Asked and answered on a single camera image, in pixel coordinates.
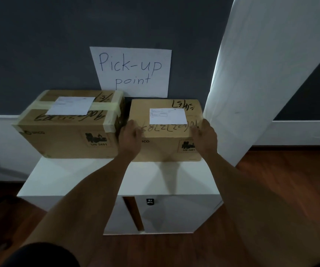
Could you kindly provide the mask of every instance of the box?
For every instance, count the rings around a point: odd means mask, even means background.
[[[46,115],[59,96],[95,97],[87,115]],[[46,90],[13,126],[47,158],[112,158],[118,154],[122,91]]]
[[[150,125],[151,108],[183,108],[186,125]],[[189,126],[202,123],[203,115],[198,100],[133,99],[129,120],[135,120],[143,130],[142,147],[133,161],[199,161],[190,137]]]

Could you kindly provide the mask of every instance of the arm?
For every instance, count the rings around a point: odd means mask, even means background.
[[[206,119],[201,130],[193,126],[191,133],[252,256],[263,266],[318,264],[320,237],[313,225],[278,195],[225,161],[217,153],[217,135]]]
[[[101,242],[125,171],[140,147],[141,130],[130,120],[120,132],[117,157],[65,195],[41,220],[24,245],[53,243],[73,253],[81,267],[87,266]]]

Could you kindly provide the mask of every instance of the person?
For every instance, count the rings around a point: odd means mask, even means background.
[[[320,236],[313,225],[226,162],[217,153],[217,135],[206,119],[201,129],[192,126],[191,133],[251,255],[263,266],[320,264]],[[121,129],[118,155],[65,195],[2,266],[86,267],[102,241],[125,171],[140,148],[141,129],[130,120]]]

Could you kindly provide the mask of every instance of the packing tape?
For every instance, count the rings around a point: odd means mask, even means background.
[[[19,126],[18,123],[21,121],[30,110],[49,110],[51,106],[54,104],[54,101],[40,101],[40,99],[48,92],[49,90],[43,91],[33,103],[31,103],[18,117],[16,122],[12,124],[12,126],[18,132],[24,132]],[[115,133],[115,121],[117,116],[120,117],[120,103],[123,98],[122,91],[115,91],[113,94],[113,98],[111,102],[93,102],[89,110],[106,110],[107,114],[105,115],[105,119],[103,122],[104,132],[106,133]]]

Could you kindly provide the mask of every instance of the black lock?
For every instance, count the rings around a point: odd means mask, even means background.
[[[154,205],[154,199],[146,199],[147,205]]]

